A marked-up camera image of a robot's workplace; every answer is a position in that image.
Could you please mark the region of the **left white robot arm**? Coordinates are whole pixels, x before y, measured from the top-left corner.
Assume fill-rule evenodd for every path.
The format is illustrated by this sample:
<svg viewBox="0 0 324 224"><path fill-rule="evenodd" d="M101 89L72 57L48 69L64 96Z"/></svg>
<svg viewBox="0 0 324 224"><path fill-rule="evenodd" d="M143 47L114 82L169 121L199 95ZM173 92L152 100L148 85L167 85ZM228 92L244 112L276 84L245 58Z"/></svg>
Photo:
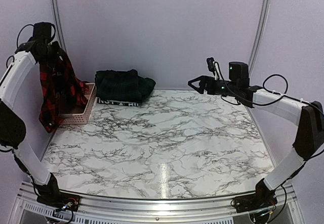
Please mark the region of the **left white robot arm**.
<svg viewBox="0 0 324 224"><path fill-rule="evenodd" d="M53 206L64 202L57 179L40 162L31 145L25 140L27 128L15 110L17 95L31 69L52 52L47 41L36 39L22 43L12 55L13 61L1 78L1 146L12 152L19 168L27 174L41 198Z"/></svg>

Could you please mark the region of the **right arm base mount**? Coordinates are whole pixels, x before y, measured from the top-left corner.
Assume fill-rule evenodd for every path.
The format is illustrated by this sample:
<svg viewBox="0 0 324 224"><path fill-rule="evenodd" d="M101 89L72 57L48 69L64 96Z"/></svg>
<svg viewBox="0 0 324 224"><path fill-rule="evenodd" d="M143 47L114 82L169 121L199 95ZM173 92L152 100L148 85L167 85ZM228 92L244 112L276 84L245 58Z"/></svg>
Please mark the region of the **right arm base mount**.
<svg viewBox="0 0 324 224"><path fill-rule="evenodd" d="M242 213L274 206L277 203L278 201L275 195L266 199L258 199L256 194L248 194L234 197L230 204L236 209L237 213Z"/></svg>

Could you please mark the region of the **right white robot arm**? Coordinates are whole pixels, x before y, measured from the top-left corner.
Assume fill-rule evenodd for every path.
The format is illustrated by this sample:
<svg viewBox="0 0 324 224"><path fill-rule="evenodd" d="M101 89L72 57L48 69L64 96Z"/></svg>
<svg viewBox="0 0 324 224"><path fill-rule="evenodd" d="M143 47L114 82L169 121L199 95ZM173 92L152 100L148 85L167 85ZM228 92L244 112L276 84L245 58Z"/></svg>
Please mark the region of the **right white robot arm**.
<svg viewBox="0 0 324 224"><path fill-rule="evenodd" d="M240 104L286 121L295 131L292 145L274 170L256 184L251 204L261 208L270 200L276 189L295 177L306 163L318 156L323 145L323 109L321 103L307 102L271 92L264 86L251 86L248 76L199 76L188 85L200 94L234 97Z"/></svg>

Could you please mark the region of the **red black plaid shirt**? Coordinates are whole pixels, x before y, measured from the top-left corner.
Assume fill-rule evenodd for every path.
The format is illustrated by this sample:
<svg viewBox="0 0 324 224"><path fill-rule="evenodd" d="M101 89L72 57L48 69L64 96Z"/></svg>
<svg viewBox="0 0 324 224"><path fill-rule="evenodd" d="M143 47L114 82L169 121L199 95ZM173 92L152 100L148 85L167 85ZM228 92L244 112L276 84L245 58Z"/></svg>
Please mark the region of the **red black plaid shirt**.
<svg viewBox="0 0 324 224"><path fill-rule="evenodd" d="M63 98L72 106L85 107L88 102L85 92L89 90L86 83L76 77L67 53L58 42L51 46L53 53L39 64L43 103L38 118L48 133L55 131L64 121L60 116L59 99Z"/></svg>

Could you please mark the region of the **green plaid skirt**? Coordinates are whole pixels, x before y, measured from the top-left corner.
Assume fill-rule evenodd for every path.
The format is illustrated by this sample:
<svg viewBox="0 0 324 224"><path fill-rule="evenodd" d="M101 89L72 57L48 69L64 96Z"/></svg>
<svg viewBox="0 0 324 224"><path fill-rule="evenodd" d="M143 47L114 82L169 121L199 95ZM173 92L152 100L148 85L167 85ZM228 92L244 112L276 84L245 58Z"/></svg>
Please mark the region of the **green plaid skirt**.
<svg viewBox="0 0 324 224"><path fill-rule="evenodd" d="M137 70L97 71L95 75L97 97L102 100L115 100L142 103L154 90L156 82L138 75Z"/></svg>

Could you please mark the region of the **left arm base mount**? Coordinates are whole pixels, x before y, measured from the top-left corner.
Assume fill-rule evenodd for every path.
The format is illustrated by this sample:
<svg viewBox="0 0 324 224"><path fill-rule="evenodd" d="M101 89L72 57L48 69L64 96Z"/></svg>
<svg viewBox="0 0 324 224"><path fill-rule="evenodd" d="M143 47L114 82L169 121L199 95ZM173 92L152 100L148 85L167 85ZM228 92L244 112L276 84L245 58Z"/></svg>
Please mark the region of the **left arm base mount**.
<svg viewBox="0 0 324 224"><path fill-rule="evenodd" d="M37 195L37 202L56 209L78 211L80 196L61 192L60 195Z"/></svg>

